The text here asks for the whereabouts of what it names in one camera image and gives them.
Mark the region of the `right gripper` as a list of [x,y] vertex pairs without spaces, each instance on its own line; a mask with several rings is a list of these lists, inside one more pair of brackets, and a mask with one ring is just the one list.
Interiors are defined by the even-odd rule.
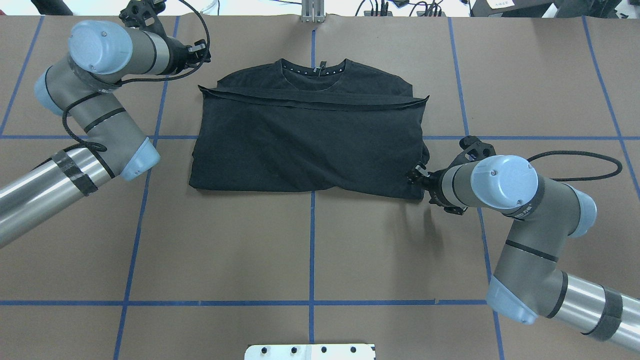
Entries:
[[407,171],[406,178],[410,184],[426,189],[429,192],[430,204],[450,206],[451,203],[445,197],[442,189],[442,178],[446,171],[446,169],[428,171],[426,165],[423,162],[419,162],[411,170]]

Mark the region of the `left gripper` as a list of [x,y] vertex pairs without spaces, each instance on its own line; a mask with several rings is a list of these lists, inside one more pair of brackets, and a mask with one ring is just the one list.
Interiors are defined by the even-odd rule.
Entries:
[[192,69],[192,66],[211,62],[210,44],[205,39],[199,39],[191,46],[176,38],[166,38],[165,42],[169,50],[165,75],[178,75],[186,69]]

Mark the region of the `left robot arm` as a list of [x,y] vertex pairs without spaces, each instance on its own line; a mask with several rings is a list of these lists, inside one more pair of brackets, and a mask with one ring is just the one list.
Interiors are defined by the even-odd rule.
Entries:
[[115,91],[137,82],[182,79],[209,61],[209,36],[186,45],[167,36],[159,20],[74,25],[66,57],[34,85],[39,103],[61,118],[74,144],[1,189],[2,248],[110,180],[129,182],[155,166],[158,151]]

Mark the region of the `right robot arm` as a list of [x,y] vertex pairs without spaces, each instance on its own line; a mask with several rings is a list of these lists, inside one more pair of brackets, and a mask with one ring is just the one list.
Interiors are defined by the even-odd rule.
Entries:
[[486,303],[525,325],[544,317],[585,337],[639,351],[639,300],[558,269],[567,239],[594,225],[594,200],[570,184],[541,176],[528,160],[493,155],[430,172],[416,164],[409,182],[450,214],[486,208],[512,219],[490,277]]

